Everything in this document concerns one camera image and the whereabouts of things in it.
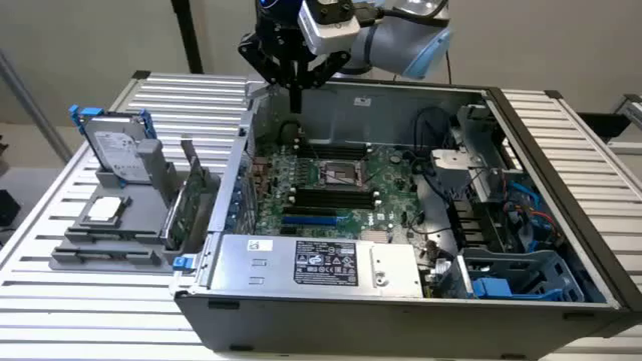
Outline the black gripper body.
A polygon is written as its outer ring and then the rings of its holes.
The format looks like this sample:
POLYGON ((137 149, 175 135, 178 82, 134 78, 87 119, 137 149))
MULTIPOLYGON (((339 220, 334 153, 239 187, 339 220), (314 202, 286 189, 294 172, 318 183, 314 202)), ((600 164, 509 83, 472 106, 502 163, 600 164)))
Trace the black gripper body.
POLYGON ((255 33, 261 40, 261 49, 269 58, 279 59, 281 62, 315 60, 298 24, 302 2, 302 0, 255 1, 255 33))

